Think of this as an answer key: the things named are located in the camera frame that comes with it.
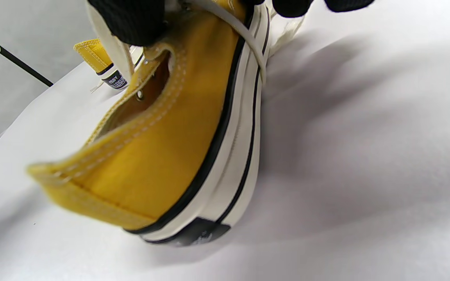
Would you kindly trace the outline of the person's right hand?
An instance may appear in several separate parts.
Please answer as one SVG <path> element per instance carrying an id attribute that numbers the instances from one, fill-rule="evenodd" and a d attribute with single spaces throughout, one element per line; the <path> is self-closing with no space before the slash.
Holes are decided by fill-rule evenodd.
<path id="1" fill-rule="evenodd" d="M 307 13 L 314 0 L 272 0 L 274 10 L 284 18 Z M 324 0 L 336 13 L 363 9 L 374 0 Z M 111 34 L 131 46 L 151 46 L 166 31 L 163 0 L 87 0 L 105 21 Z"/>

